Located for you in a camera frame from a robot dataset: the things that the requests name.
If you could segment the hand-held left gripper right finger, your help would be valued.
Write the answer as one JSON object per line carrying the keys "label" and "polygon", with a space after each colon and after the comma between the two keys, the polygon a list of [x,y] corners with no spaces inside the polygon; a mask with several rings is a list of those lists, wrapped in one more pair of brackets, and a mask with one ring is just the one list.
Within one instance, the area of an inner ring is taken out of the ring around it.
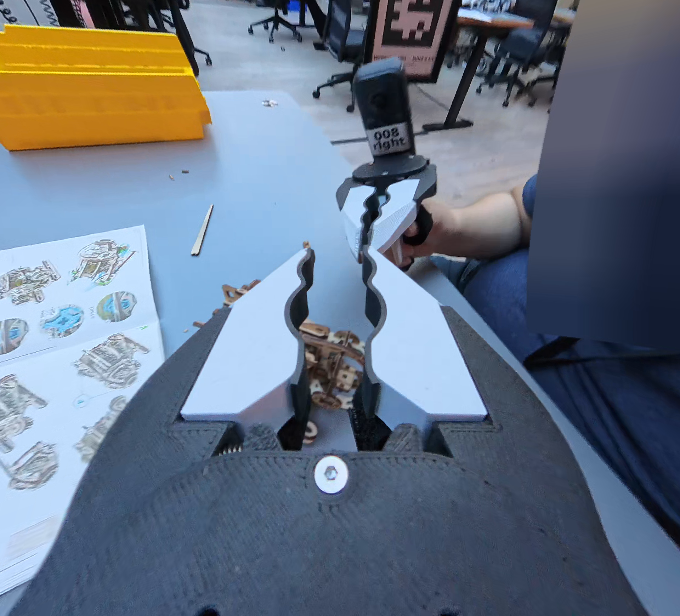
{"label": "hand-held left gripper right finger", "polygon": [[373,330],[352,405],[357,449],[381,450],[401,425],[414,426],[425,447],[440,423],[487,420],[488,408],[438,300],[372,247],[362,251],[362,280]]}

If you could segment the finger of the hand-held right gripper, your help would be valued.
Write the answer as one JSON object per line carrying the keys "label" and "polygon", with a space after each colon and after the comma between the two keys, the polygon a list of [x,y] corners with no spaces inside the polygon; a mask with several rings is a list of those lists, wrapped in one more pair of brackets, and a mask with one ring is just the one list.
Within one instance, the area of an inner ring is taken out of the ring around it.
{"label": "finger of the hand-held right gripper", "polygon": [[417,185],[390,185],[369,233],[369,247],[385,253],[404,234],[417,216]]}
{"label": "finger of the hand-held right gripper", "polygon": [[379,194],[369,185],[352,186],[343,203],[345,236],[353,257],[363,260],[363,249],[369,243],[369,234],[379,215]]}

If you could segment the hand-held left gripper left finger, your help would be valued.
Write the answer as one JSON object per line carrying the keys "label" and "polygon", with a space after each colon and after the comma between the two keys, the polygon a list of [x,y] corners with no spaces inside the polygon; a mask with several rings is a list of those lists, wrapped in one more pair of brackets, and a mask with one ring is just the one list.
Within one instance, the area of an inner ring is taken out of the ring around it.
{"label": "hand-held left gripper left finger", "polygon": [[238,298],[200,370],[181,416],[263,425],[283,449],[300,450],[311,408],[305,342],[315,254],[304,247]]}

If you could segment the person's right forearm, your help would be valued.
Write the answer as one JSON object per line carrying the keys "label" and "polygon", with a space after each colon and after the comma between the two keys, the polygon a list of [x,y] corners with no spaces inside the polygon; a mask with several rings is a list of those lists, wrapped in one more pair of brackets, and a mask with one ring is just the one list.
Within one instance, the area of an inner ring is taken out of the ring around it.
{"label": "person's right forearm", "polygon": [[522,187],[486,196],[460,211],[463,256],[500,258],[528,248],[536,199],[537,175]]}

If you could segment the person's right hand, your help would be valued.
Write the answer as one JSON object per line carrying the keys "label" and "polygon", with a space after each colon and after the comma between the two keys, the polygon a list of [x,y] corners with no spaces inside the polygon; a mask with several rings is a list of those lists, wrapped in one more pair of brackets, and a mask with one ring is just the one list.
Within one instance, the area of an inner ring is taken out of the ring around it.
{"label": "person's right hand", "polygon": [[[431,228],[427,238],[419,245],[412,245],[407,239],[416,237],[420,230],[420,219],[424,213],[431,216]],[[401,237],[401,252],[397,253],[396,266],[402,270],[408,269],[414,260],[433,255],[463,257],[463,239],[459,233],[459,218],[456,209],[437,201],[426,199],[420,207],[416,220],[404,231]]]}

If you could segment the wooden desk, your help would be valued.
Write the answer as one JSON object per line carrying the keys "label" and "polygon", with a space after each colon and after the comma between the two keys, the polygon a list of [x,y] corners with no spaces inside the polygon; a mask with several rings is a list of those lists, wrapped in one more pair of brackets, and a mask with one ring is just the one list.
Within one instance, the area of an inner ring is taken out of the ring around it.
{"label": "wooden desk", "polygon": [[480,61],[486,50],[486,43],[490,38],[500,38],[515,28],[531,28],[533,21],[518,17],[511,13],[483,14],[471,10],[459,10],[457,19],[458,29],[472,28],[477,39],[472,45],[471,54],[466,62],[463,75],[450,104],[446,119],[422,126],[427,133],[446,131],[450,129],[464,129],[473,126],[473,121],[459,118],[461,108],[467,93],[476,76]]}

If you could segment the thin wooden stick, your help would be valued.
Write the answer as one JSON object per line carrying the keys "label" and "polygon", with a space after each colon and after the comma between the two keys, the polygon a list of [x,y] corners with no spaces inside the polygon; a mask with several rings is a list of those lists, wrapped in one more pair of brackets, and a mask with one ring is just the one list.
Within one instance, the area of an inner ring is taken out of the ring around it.
{"label": "thin wooden stick", "polygon": [[210,204],[208,211],[206,212],[206,215],[202,221],[202,224],[200,226],[200,230],[198,232],[197,238],[195,239],[195,242],[191,248],[191,256],[199,256],[200,252],[202,250],[203,243],[205,241],[205,235],[208,230],[209,222],[211,220],[211,215],[214,211],[214,204]]}

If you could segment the instruction booklet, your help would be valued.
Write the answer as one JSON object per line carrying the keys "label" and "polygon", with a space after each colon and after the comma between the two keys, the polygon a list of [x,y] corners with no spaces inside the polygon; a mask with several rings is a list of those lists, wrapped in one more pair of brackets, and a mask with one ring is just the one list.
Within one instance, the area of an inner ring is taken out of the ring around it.
{"label": "instruction booklet", "polygon": [[2,594],[36,574],[164,359],[143,227],[1,251]]}

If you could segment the yellow stacked storage bins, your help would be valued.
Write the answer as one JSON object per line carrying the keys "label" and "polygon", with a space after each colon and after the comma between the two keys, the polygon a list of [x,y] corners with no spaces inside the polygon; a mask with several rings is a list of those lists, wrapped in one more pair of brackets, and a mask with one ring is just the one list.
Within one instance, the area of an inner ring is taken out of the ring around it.
{"label": "yellow stacked storage bins", "polygon": [[202,139],[211,114],[174,34],[6,25],[10,151]]}

